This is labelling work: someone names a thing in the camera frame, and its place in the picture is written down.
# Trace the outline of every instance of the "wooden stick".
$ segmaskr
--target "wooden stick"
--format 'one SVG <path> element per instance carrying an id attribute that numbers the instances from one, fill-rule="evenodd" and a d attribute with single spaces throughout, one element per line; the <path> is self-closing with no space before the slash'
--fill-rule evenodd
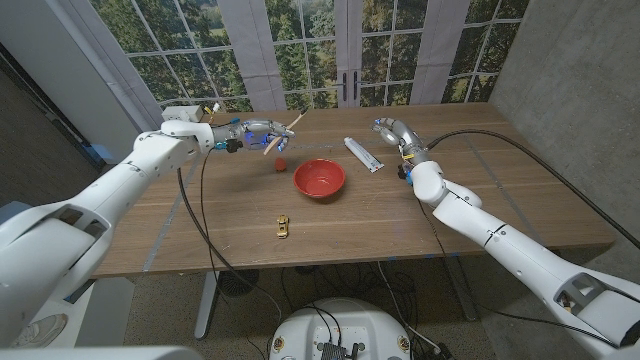
<path id="1" fill-rule="evenodd" d="M 293 125 L 297 124 L 298 121 L 300 121 L 300 119 L 302 119 L 302 117 L 307 113 L 307 108 L 304 108 L 300 111 L 300 115 L 298 115 L 298 117 L 293 120 L 293 122 L 289 125 L 287 125 L 287 129 L 291 129 L 293 127 Z M 271 142 L 269 143 L 269 146 L 267 146 L 266 149 L 264 149 L 264 155 L 267 155 L 269 153 L 269 151 L 271 151 L 271 149 L 276 146 L 276 144 L 278 142 L 280 142 L 280 140 L 282 139 L 282 136 L 278 136 L 275 139 L 271 140 Z"/>

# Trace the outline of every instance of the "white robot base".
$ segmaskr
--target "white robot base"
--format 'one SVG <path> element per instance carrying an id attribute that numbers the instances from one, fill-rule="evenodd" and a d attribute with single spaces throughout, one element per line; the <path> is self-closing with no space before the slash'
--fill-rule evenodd
<path id="1" fill-rule="evenodd" d="M 396 319 L 376 306 L 350 298 L 328 298 L 309 306 L 291 314 L 278 327 L 269 350 L 270 360 L 409 360 L 407 332 Z M 335 317 L 339 328 L 323 310 Z"/>

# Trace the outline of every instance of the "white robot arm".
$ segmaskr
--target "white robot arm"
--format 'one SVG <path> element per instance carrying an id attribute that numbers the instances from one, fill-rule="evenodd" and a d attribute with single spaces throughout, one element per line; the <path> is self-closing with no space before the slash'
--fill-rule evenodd
<path id="1" fill-rule="evenodd" d="M 75 291 L 104 259 L 116 225 L 160 176 L 212 148 L 234 152 L 245 133 L 294 136 L 266 119 L 212 127 L 167 121 L 140 134 L 133 152 L 75 197 L 26 210 L 0 225 L 0 348 L 18 337 L 48 298 Z"/>
<path id="2" fill-rule="evenodd" d="M 609 340 L 570 331 L 596 358 L 635 346 L 640 353 L 640 286 L 556 256 L 525 234 L 481 209 L 469 189 L 443 179 L 420 138 L 399 120 L 378 119 L 372 128 L 397 145 L 411 169 L 416 197 L 445 225 L 473 240 L 524 283 L 563 324 Z"/>

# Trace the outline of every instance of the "white tube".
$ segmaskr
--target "white tube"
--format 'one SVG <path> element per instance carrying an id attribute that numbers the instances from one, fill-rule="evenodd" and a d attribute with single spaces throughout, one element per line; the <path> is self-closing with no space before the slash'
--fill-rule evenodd
<path id="1" fill-rule="evenodd" d="M 369 154 L 367 150 L 365 150 L 357 141 L 353 140 L 350 137 L 344 138 L 344 144 L 351 150 L 353 155 L 355 155 L 362 163 L 369 169 L 369 171 L 376 172 L 379 169 L 382 169 L 384 164 L 380 163 L 378 159 L 373 157 L 373 155 Z"/>

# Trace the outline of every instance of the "window pane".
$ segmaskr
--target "window pane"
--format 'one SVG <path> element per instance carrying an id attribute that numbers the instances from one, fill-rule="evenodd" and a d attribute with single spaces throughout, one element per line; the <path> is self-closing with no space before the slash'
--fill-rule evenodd
<path id="1" fill-rule="evenodd" d="M 487 102 L 496 85 L 497 76 L 477 76 L 469 94 L 470 102 Z"/>
<path id="2" fill-rule="evenodd" d="M 447 81 L 447 87 L 444 89 L 442 102 L 464 102 L 464 98 L 467 96 L 467 89 L 469 88 L 470 80 L 471 76 L 449 79 L 449 81 Z"/>
<path id="3" fill-rule="evenodd" d="M 397 34 L 393 37 L 390 80 L 411 80 L 414 78 L 421 37 L 422 33 Z"/>
<path id="4" fill-rule="evenodd" d="M 471 0 L 465 23 L 473 24 L 491 20 L 496 11 L 496 5 L 498 0 Z"/>
<path id="5" fill-rule="evenodd" d="M 313 93 L 313 107 L 333 109 L 338 107 L 338 91 L 318 91 Z"/>
<path id="6" fill-rule="evenodd" d="M 296 0 L 266 0 L 273 41 L 302 39 L 302 26 Z"/>
<path id="7" fill-rule="evenodd" d="M 137 0 L 137 3 L 163 50 L 193 48 L 173 1 Z"/>
<path id="8" fill-rule="evenodd" d="M 362 81 L 387 81 L 389 36 L 370 36 L 362 39 Z"/>
<path id="9" fill-rule="evenodd" d="M 302 13 L 306 37 L 335 35 L 333 0 L 302 0 Z"/>
<path id="10" fill-rule="evenodd" d="M 160 105 L 160 108 L 162 109 L 162 111 L 164 111 L 164 109 L 168 108 L 169 106 L 191 106 L 191 105 L 193 104 L 191 104 L 188 101 L 172 101 L 170 103 Z"/>
<path id="11" fill-rule="evenodd" d="M 227 107 L 227 112 L 251 112 L 251 101 L 249 99 L 233 99 L 225 100 L 224 105 Z"/>
<path id="12" fill-rule="evenodd" d="M 102 21 L 126 53 L 158 50 L 129 0 L 91 0 Z"/>
<path id="13" fill-rule="evenodd" d="M 138 70 L 156 101 L 185 97 L 161 56 L 139 56 L 129 61 Z"/>
<path id="14" fill-rule="evenodd" d="M 311 107 L 309 93 L 284 94 L 284 101 L 287 103 L 288 110 L 302 110 L 302 108 Z"/>
<path id="15" fill-rule="evenodd" d="M 396 30 L 422 29 L 426 13 L 426 0 L 398 0 Z"/>
<path id="16" fill-rule="evenodd" d="M 198 47 L 231 44 L 216 0 L 180 0 L 180 7 Z"/>
<path id="17" fill-rule="evenodd" d="M 518 32 L 520 24 L 494 24 L 489 33 L 478 71 L 498 72 L 507 59 L 509 48 Z"/>
<path id="18" fill-rule="evenodd" d="M 360 88 L 360 106 L 384 106 L 384 86 Z"/>
<path id="19" fill-rule="evenodd" d="M 521 19 L 527 10 L 529 0 L 502 0 L 500 10 L 498 10 L 499 19 Z"/>
<path id="20" fill-rule="evenodd" d="M 487 28 L 488 26 L 482 26 L 462 30 L 449 75 L 473 72 Z"/>
<path id="21" fill-rule="evenodd" d="M 178 75 L 189 97 L 215 97 L 211 83 L 202 68 L 200 59 L 196 54 L 167 55 L 173 71 Z"/>
<path id="22" fill-rule="evenodd" d="M 284 90 L 301 90 L 309 87 L 304 47 L 301 43 L 276 45 L 276 59 Z"/>
<path id="23" fill-rule="evenodd" d="M 392 106 L 409 105 L 412 88 L 413 88 L 412 83 L 389 85 L 389 95 L 387 96 L 387 102 Z"/>
<path id="24" fill-rule="evenodd" d="M 307 43 L 309 52 L 309 71 L 311 87 L 314 89 L 330 87 L 336 84 L 336 42 L 320 41 Z"/>
<path id="25" fill-rule="evenodd" d="M 233 50 L 203 53 L 202 60 L 213 78 L 218 95 L 231 97 L 247 94 Z"/>
<path id="26" fill-rule="evenodd" d="M 362 32 L 389 31 L 393 19 L 393 0 L 364 0 Z"/>

